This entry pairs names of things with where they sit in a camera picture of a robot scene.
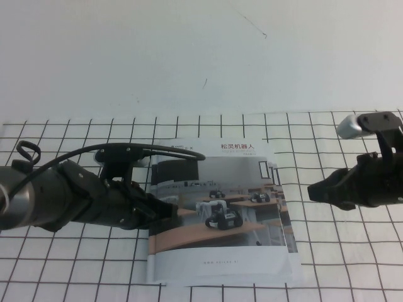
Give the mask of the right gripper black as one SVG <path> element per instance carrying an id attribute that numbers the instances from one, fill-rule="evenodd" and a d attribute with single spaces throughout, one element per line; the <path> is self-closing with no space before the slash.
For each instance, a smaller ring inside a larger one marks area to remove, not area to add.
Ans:
<path id="1" fill-rule="evenodd" d="M 338 169 L 307 188 L 311 201 L 327 201 L 343 211 L 402 202 L 402 154 L 384 160 L 376 152 L 357 156 L 351 169 Z"/>

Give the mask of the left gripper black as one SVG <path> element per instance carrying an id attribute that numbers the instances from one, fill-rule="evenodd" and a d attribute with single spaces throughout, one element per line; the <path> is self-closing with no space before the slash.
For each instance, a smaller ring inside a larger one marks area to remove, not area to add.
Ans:
<path id="1" fill-rule="evenodd" d="M 106 164 L 99 176 L 71 160 L 60 164 L 57 171 L 72 194 L 57 219 L 58 230 L 68 222 L 132 230 L 177 216 L 177 205 L 161 201 L 132 181 L 132 162 Z"/>

